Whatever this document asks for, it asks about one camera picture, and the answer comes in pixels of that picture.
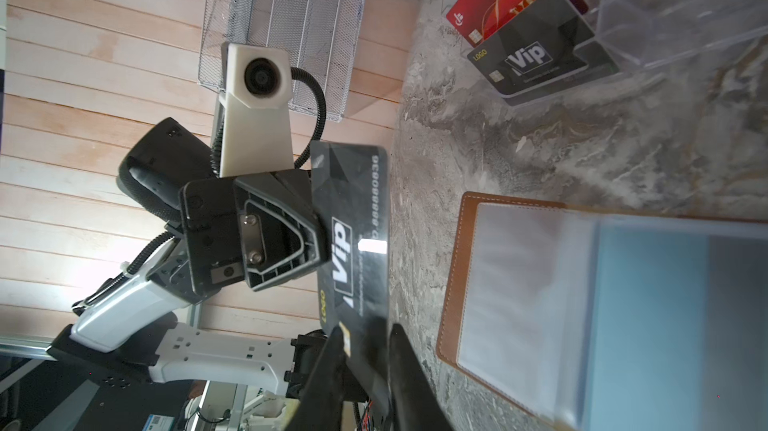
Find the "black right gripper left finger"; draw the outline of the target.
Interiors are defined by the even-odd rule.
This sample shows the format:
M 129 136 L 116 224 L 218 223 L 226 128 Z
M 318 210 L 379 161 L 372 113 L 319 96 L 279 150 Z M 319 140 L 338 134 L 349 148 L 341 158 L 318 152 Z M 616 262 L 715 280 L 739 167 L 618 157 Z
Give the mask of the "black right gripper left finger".
M 339 430 L 342 423 L 343 375 L 346 366 L 344 334 L 335 327 L 321 349 L 316 336 L 299 336 L 292 341 L 294 370 L 292 384 L 303 379 L 299 406 L 286 430 Z

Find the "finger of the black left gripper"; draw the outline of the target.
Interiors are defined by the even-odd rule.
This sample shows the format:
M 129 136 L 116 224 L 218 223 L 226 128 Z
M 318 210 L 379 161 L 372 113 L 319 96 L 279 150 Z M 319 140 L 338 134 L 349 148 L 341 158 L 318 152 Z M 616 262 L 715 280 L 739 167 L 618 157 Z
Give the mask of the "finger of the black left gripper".
M 301 278 L 328 261 L 327 233 L 313 208 L 310 171 L 241 176 L 233 189 L 251 290 Z

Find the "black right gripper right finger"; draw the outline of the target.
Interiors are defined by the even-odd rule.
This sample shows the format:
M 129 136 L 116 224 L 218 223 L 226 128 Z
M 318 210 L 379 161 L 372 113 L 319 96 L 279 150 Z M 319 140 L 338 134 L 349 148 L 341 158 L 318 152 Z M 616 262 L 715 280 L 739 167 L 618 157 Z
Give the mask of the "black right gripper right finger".
M 452 430 L 399 323 L 390 331 L 388 365 L 394 429 Z

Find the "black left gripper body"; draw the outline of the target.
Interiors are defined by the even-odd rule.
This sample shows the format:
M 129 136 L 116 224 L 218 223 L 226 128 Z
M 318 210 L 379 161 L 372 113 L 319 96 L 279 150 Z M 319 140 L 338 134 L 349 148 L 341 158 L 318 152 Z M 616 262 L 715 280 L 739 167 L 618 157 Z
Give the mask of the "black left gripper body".
M 211 166 L 212 151 L 172 118 L 150 129 L 118 168 L 121 191 L 165 223 L 128 265 L 139 273 L 164 244 L 170 249 L 146 279 L 189 304 L 197 304 L 245 278 L 236 226 L 234 185 Z

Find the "black VIP card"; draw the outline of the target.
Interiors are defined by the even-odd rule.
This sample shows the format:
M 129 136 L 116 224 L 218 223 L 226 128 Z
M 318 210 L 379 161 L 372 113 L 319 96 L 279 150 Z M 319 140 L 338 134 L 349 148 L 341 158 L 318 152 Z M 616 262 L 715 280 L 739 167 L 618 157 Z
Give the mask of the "black VIP card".
M 338 326 L 352 366 L 384 375 L 388 355 L 389 163 L 378 146 L 311 145 L 312 204 L 326 232 L 320 322 Z

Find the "brown leather card holder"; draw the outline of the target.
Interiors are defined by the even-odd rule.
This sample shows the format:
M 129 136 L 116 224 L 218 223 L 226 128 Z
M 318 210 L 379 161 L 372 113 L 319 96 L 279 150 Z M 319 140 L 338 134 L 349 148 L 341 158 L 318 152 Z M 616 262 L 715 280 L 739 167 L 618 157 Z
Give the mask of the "brown leather card holder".
M 763 430 L 767 225 L 468 192 L 436 353 L 558 430 Z

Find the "light blue card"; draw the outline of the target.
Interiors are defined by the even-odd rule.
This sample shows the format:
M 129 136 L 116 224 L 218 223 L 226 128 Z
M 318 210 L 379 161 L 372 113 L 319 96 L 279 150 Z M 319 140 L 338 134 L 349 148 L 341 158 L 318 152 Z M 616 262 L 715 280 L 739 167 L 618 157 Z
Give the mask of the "light blue card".
M 767 228 L 608 218 L 598 238 L 591 430 L 767 426 Z

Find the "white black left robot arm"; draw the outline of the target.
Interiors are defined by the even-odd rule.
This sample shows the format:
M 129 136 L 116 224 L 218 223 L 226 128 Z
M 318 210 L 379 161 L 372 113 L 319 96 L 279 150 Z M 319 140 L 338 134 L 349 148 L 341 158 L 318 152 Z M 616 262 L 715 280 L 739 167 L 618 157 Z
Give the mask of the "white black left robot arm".
M 299 398 L 326 341 L 218 335 L 181 323 L 180 308 L 238 283 L 263 291 L 326 258 L 305 156 L 272 172 L 224 170 L 224 145 L 204 144 L 173 119 L 155 125 L 118 169 L 119 188 L 159 217 L 162 234 L 118 276 L 74 307 L 48 347 L 105 386 L 200 380 Z

